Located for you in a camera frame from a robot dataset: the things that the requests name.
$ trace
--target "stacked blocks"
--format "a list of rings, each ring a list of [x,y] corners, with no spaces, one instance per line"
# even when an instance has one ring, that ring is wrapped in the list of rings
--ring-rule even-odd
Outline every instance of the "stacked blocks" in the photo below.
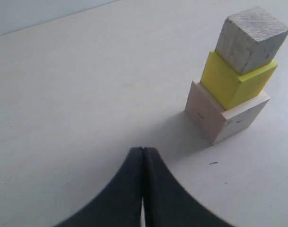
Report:
[[[270,99],[262,89],[288,27],[260,7],[229,16],[185,111],[215,144],[247,128]]]

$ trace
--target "wooden block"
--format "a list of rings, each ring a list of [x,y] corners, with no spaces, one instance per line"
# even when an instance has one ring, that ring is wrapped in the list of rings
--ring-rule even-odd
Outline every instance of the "wooden block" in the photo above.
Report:
[[[288,35],[288,27],[255,7],[229,16],[215,51],[243,75],[269,64]]]
[[[192,83],[185,111],[201,128],[211,144],[249,127],[269,101],[265,92],[225,110],[201,83]]]
[[[201,83],[226,110],[229,110],[257,96],[276,67],[277,63],[272,61],[257,70],[239,75],[217,53],[211,51]]]

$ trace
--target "dark mark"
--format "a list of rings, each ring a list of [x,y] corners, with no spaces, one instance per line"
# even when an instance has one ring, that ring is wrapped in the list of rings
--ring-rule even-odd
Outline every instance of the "dark mark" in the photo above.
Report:
[[[198,114],[198,116],[200,116],[201,119],[204,119],[204,117],[201,116],[199,112],[197,112],[197,114]]]

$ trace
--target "white table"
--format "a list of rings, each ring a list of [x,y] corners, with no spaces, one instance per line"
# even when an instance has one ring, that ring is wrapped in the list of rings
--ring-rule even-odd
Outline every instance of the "white table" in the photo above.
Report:
[[[154,146],[225,220],[288,227],[288,37],[250,128],[210,147],[183,113],[224,19],[256,5],[288,25],[288,0],[122,0],[1,36],[0,226],[60,222]]]

